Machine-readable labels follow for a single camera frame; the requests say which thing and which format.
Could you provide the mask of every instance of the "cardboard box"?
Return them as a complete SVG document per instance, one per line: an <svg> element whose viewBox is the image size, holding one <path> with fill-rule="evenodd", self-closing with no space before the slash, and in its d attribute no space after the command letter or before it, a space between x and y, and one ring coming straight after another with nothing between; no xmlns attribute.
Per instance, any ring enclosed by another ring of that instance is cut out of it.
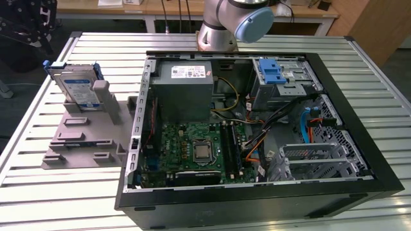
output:
<svg viewBox="0 0 411 231"><path fill-rule="evenodd" d="M140 5L144 0L123 0L124 4Z"/></svg>

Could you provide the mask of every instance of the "yellow wire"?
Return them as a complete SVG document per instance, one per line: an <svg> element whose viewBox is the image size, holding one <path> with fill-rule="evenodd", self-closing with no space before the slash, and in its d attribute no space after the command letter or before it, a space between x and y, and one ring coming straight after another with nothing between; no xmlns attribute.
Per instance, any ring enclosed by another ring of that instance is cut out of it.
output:
<svg viewBox="0 0 411 231"><path fill-rule="evenodd" d="M224 79L223 77L219 77L219 79L223 80L223 81L228 84L228 86L232 88L233 92L236 93L236 102L235 102L235 104L233 104L231 107L211 109L211 111L213 111L213 112L223 112L223 111L231 110L232 108L235 108L235 107L237 106L239 100L240 100L240 99L239 99L237 90L236 90L236 88L232 86L232 84L228 82L228 80Z"/></svg>

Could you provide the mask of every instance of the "power supply label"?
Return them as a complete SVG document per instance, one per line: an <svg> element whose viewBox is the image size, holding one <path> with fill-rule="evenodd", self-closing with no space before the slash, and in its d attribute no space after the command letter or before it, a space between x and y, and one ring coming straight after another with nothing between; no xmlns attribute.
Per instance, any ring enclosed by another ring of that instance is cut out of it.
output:
<svg viewBox="0 0 411 231"><path fill-rule="evenodd" d="M173 66L171 78L205 78L204 66Z"/></svg>
<svg viewBox="0 0 411 231"><path fill-rule="evenodd" d="M92 84L88 79L65 79L65 89L81 107L99 107L100 101L96 93L91 90Z"/></svg>

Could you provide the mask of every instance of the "ram slot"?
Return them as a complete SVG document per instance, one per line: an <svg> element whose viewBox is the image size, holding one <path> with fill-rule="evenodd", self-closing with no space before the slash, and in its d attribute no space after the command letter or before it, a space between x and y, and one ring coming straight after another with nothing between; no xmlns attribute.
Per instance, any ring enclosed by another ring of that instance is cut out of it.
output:
<svg viewBox="0 0 411 231"><path fill-rule="evenodd" d="M225 174L229 178L233 178L240 174L241 162L236 131L231 124L220 125L220 136Z"/></svg>

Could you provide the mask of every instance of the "hard drive label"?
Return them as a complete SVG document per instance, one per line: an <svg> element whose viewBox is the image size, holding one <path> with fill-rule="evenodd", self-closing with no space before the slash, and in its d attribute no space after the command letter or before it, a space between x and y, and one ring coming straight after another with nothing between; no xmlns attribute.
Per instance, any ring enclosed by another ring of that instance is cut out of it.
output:
<svg viewBox="0 0 411 231"><path fill-rule="evenodd" d="M99 107L100 101L96 93L91 90L92 84L88 79L65 79L65 89L81 107Z"/></svg>

